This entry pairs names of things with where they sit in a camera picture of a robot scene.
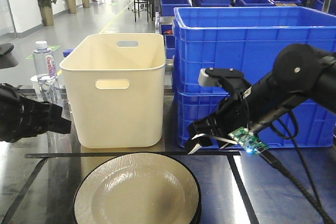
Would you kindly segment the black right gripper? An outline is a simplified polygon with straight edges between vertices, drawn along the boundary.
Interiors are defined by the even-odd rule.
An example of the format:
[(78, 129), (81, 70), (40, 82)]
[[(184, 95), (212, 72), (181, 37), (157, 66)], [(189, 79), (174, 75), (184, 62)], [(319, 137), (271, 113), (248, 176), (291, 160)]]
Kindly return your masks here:
[(220, 88), (227, 91), (229, 97), (221, 100), (217, 110), (209, 116), (197, 119), (187, 127), (189, 139), (184, 147), (188, 155), (194, 154), (203, 147), (224, 149), (236, 145), (236, 141), (226, 137), (248, 122), (248, 112), (243, 106), (243, 96), (251, 84), (244, 79), (244, 74), (239, 70), (218, 69)]

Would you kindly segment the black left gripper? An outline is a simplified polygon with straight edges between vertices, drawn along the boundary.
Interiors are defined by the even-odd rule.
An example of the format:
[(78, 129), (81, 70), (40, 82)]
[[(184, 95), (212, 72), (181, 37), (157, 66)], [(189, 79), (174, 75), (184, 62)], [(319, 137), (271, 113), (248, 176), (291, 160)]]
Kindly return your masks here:
[(1, 84), (1, 141), (14, 143), (47, 131), (71, 132), (71, 121), (63, 118), (62, 107), (27, 98), (12, 85)]

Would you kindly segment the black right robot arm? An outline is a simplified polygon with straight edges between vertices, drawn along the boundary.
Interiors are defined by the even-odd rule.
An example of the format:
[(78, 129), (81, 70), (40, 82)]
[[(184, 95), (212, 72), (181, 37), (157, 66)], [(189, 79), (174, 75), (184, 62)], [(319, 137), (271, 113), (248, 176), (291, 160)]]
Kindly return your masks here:
[(276, 57), (272, 70), (255, 84), (236, 69), (203, 68), (201, 86), (228, 91), (217, 110), (188, 126), (185, 149), (193, 154), (216, 140), (222, 148), (240, 144), (233, 132), (243, 128), (250, 135), (307, 99), (335, 112), (335, 53), (308, 44), (291, 44)]

